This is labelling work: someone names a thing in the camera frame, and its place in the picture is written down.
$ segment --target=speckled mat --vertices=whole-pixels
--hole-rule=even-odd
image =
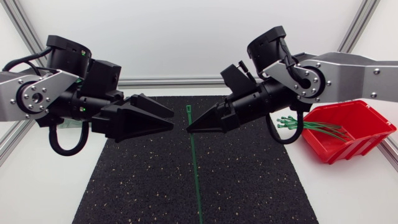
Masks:
[[[157,97],[173,131],[106,143],[74,223],[199,223],[185,105],[196,119],[222,96]],[[195,134],[204,223],[317,223],[284,146],[259,119]]]

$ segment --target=red plastic bin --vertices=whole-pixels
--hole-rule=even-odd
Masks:
[[[361,100],[319,106],[304,121],[318,121],[342,126],[352,140],[341,141],[327,134],[304,129],[302,136],[322,162],[332,164],[339,159],[364,156],[397,128]]]

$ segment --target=green cable tie on mat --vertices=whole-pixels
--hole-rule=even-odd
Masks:
[[[191,117],[191,105],[187,105],[187,114],[188,114],[188,123],[189,125],[192,124],[192,117]],[[198,202],[198,211],[199,211],[199,222],[203,224],[203,217],[201,213],[201,203],[200,203],[200,192],[199,192],[199,179],[198,179],[198,169],[197,169],[197,156],[195,153],[195,143],[193,141],[193,134],[189,134],[191,139],[191,148],[192,148],[192,162],[193,162],[193,173],[195,175],[195,188],[197,190],[197,202]]]
[[[297,129],[297,120],[291,116],[288,116],[287,118],[283,116],[280,119],[277,119],[277,121],[281,123],[277,125],[278,128],[288,128],[289,130]],[[304,121],[304,128],[328,134],[334,138],[342,140],[343,142],[346,142],[346,139],[351,139],[345,134],[346,131],[342,130],[340,125],[329,124],[326,122]]]

